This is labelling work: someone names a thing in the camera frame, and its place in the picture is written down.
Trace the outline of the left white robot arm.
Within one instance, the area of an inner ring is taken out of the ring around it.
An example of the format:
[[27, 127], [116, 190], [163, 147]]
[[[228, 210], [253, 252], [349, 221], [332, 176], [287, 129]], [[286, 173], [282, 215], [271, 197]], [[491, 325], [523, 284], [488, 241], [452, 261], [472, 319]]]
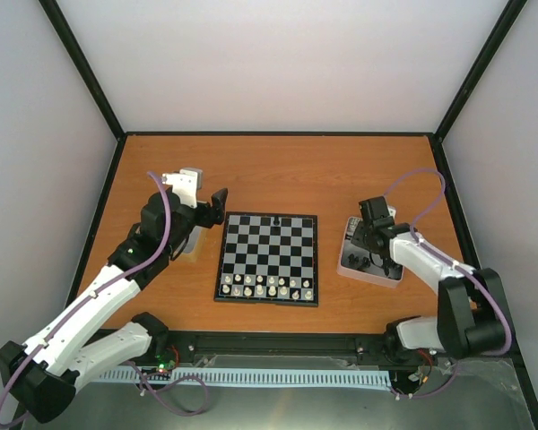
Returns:
[[0, 348], [1, 395], [12, 395], [27, 415], [48, 423], [105, 371], [130, 358], [163, 358], [168, 328], [148, 313], [100, 340], [91, 337], [180, 255], [194, 228], [223, 223], [227, 198], [225, 188], [209, 202], [191, 203], [171, 187], [153, 194], [90, 286], [44, 329]]

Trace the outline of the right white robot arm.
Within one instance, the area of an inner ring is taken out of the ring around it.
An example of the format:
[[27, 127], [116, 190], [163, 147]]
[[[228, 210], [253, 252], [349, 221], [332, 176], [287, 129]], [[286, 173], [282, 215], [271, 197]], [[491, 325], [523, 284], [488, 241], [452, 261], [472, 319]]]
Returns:
[[442, 253], [415, 227], [397, 224], [384, 196], [359, 202], [361, 221], [352, 242], [370, 253], [370, 263], [386, 276], [401, 266], [437, 297], [435, 317], [414, 316], [386, 327], [389, 349], [433, 349], [463, 359], [502, 356], [513, 343], [508, 310], [501, 304], [501, 279]]

